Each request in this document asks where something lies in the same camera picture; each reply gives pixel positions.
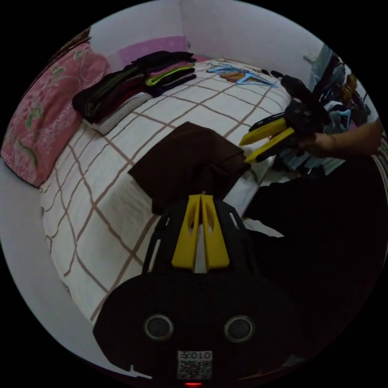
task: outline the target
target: plastic hanger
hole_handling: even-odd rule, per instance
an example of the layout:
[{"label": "plastic hanger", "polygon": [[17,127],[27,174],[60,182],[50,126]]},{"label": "plastic hanger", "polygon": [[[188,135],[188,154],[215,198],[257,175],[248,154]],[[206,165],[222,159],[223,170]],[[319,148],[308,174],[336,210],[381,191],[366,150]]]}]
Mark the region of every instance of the plastic hanger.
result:
[{"label": "plastic hanger", "polygon": [[[256,81],[250,82],[249,80],[252,78],[255,80],[258,80],[259,82],[256,82]],[[278,87],[276,82],[267,81],[266,79],[250,72],[247,72],[244,78],[241,78],[240,80],[236,81],[236,85],[260,85],[260,86],[270,86],[273,88]]]}]

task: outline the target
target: folded clothes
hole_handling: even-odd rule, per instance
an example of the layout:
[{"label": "folded clothes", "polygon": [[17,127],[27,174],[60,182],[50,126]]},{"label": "folded clothes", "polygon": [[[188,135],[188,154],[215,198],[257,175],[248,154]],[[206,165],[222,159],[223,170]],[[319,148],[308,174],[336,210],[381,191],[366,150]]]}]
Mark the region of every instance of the folded clothes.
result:
[{"label": "folded clothes", "polygon": [[188,53],[186,51],[156,51],[154,53],[144,55],[141,58],[136,59],[132,62],[133,65],[137,67],[141,67],[142,69],[147,69],[150,67],[161,66],[164,63],[168,62],[181,62],[187,61],[193,56],[192,53]]},{"label": "folded clothes", "polygon": [[[145,73],[159,72],[159,71],[162,71],[165,68],[172,66],[172,65],[175,65],[176,63],[179,63],[179,62],[182,62],[182,61],[172,60],[169,62],[164,62],[164,63],[157,65],[157,66],[148,67],[144,71],[145,71]],[[197,60],[195,58],[189,58],[189,59],[185,60],[184,62],[195,63],[195,62],[197,62]]]},{"label": "folded clothes", "polygon": [[170,89],[174,89],[177,86],[183,85],[185,82],[191,81],[196,79],[197,76],[195,74],[189,74],[187,76],[181,77],[167,85],[163,86],[146,86],[144,88],[144,91],[149,93],[152,97],[159,97],[162,95],[164,92],[167,92]]},{"label": "folded clothes", "polygon": [[95,116],[95,118],[92,120],[92,122],[95,122],[96,124],[103,121],[106,117],[114,113],[116,109],[118,109],[122,104],[124,104],[126,101],[131,99],[132,97],[138,95],[139,93],[142,93],[144,90],[144,85],[141,85],[137,87],[136,89],[131,89],[129,92],[127,92],[125,95],[123,95],[120,99],[115,101],[114,104],[107,106],[105,109],[101,109],[98,111],[98,114]]},{"label": "folded clothes", "polygon": [[147,85],[147,82],[145,84],[146,84],[146,86],[163,87],[163,86],[168,85],[174,81],[177,81],[178,79],[180,79],[182,77],[193,74],[194,72],[195,72],[195,69],[193,67],[190,67],[188,69],[180,69],[179,71],[173,72],[169,75],[165,75],[154,85]]},{"label": "folded clothes", "polygon": [[123,85],[137,87],[137,82],[143,82],[145,76],[139,68],[133,65],[126,66],[123,70],[103,77],[90,88],[77,93],[72,100],[73,107],[84,118],[94,117],[103,101],[119,90]]},{"label": "folded clothes", "polygon": [[169,65],[167,67],[165,67],[164,69],[162,70],[159,70],[157,72],[148,72],[148,76],[149,77],[157,77],[157,76],[160,76],[162,74],[165,74],[165,73],[168,73],[169,71],[171,70],[175,70],[175,69],[179,69],[181,67],[192,67],[193,64],[191,62],[177,62],[173,65]]},{"label": "folded clothes", "polygon": [[249,169],[243,150],[217,132],[190,122],[154,145],[129,174],[162,214],[189,195],[206,193],[223,199]]},{"label": "folded clothes", "polygon": [[147,86],[154,86],[154,85],[156,85],[158,82],[163,82],[164,80],[166,80],[166,78],[167,77],[169,77],[169,76],[171,76],[171,75],[173,75],[173,74],[175,74],[175,76],[176,76],[176,74],[177,73],[180,73],[181,71],[184,71],[184,70],[192,70],[191,72],[194,72],[195,70],[194,70],[194,68],[192,67],[192,66],[186,66],[186,67],[180,67],[180,68],[178,68],[178,69],[175,69],[175,70],[171,70],[171,71],[169,71],[169,72],[167,72],[167,73],[163,73],[163,74],[161,74],[161,75],[159,75],[159,76],[156,76],[156,77],[152,77],[152,78],[148,78],[145,82],[145,84],[147,85]]},{"label": "folded clothes", "polygon": [[107,135],[122,119],[151,98],[152,96],[150,94],[141,92],[126,100],[117,110],[110,116],[105,117],[99,124],[90,123],[86,119],[84,119],[84,122],[102,135]]}]

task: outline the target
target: person's hand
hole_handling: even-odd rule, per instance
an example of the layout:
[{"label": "person's hand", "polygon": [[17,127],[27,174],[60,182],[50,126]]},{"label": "person's hand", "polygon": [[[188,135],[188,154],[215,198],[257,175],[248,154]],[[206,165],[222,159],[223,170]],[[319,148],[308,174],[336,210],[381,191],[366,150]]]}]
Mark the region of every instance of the person's hand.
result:
[{"label": "person's hand", "polygon": [[298,151],[307,151],[312,156],[317,158],[325,158],[330,156],[333,149],[333,137],[326,133],[315,133],[310,137],[305,137],[300,140]]}]

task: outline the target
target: checkered bedsheet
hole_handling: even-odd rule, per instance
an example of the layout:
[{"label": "checkered bedsheet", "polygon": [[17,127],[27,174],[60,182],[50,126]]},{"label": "checkered bedsheet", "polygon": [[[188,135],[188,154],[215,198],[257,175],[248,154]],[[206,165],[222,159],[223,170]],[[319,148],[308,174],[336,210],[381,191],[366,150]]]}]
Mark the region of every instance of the checkered bedsheet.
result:
[{"label": "checkered bedsheet", "polygon": [[[195,80],[147,101],[107,136],[81,125],[41,186],[52,259],[72,299],[92,323],[107,295],[141,273],[158,220],[151,212],[151,199],[128,170],[186,121],[212,128],[238,144],[253,123],[284,111],[289,104],[290,96],[281,86],[237,86],[206,72],[225,62],[197,63]],[[248,205],[271,162],[253,166],[225,198],[238,213]]]}]

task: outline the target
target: camera lens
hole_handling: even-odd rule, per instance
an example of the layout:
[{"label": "camera lens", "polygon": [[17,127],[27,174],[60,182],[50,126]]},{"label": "camera lens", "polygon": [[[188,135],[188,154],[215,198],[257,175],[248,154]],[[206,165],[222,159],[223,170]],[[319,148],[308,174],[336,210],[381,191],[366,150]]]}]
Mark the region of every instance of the camera lens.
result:
[{"label": "camera lens", "polygon": [[173,333],[172,322],[164,315],[152,315],[145,322],[145,333],[156,341],[165,341]]},{"label": "camera lens", "polygon": [[247,316],[235,316],[226,323],[224,332],[229,341],[244,342],[252,337],[254,325]]}]

